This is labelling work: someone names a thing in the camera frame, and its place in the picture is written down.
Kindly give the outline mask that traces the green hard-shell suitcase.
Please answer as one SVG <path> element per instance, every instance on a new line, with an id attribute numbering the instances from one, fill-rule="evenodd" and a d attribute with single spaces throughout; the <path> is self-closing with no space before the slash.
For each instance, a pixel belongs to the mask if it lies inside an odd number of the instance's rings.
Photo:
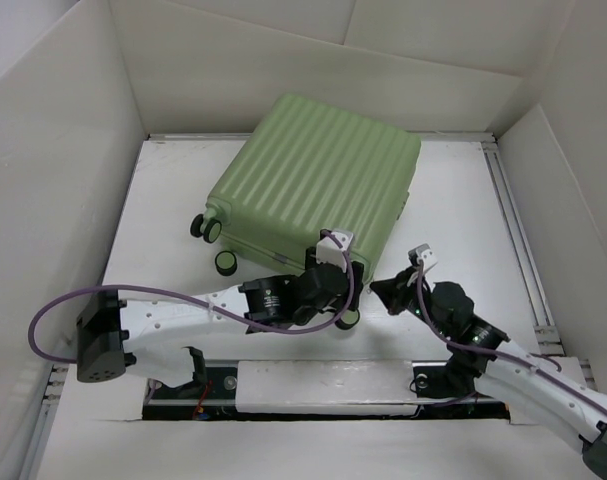
<path id="1" fill-rule="evenodd" d="M 192 236 L 220 242 L 217 271 L 239 258 L 276 275 L 300 275 L 320 232 L 346 230 L 346 255 L 370 282 L 406 205 L 421 150 L 414 133 L 301 95 L 272 106 L 191 222 Z"/>

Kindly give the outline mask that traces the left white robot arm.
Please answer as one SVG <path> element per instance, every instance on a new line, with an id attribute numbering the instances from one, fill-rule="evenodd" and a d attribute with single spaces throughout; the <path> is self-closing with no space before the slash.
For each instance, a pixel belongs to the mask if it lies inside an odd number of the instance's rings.
<path id="1" fill-rule="evenodd" d="M 300 275 L 255 279 L 185 303 L 122 300 L 115 288 L 96 292 L 76 322 L 77 379 L 92 384 L 129 373 L 195 396 L 207 374 L 204 352 L 193 340 L 304 335 L 322 328 L 310 323 L 325 313 L 345 326 L 358 310 L 364 270 L 358 261 L 349 266 L 319 262 L 309 250 Z"/>

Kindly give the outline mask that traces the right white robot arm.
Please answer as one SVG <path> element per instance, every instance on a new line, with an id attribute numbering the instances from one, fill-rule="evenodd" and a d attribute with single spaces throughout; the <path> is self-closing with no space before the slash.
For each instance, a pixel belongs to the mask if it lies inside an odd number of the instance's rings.
<path id="1" fill-rule="evenodd" d="M 583 463 L 607 479 L 607 395 L 565 376 L 474 311 L 454 282 L 428 285 L 422 267 L 409 267 L 370 286 L 387 312 L 408 312 L 443 341 L 451 356 L 444 368 L 457 396 L 480 394 L 530 416 L 578 451 Z"/>

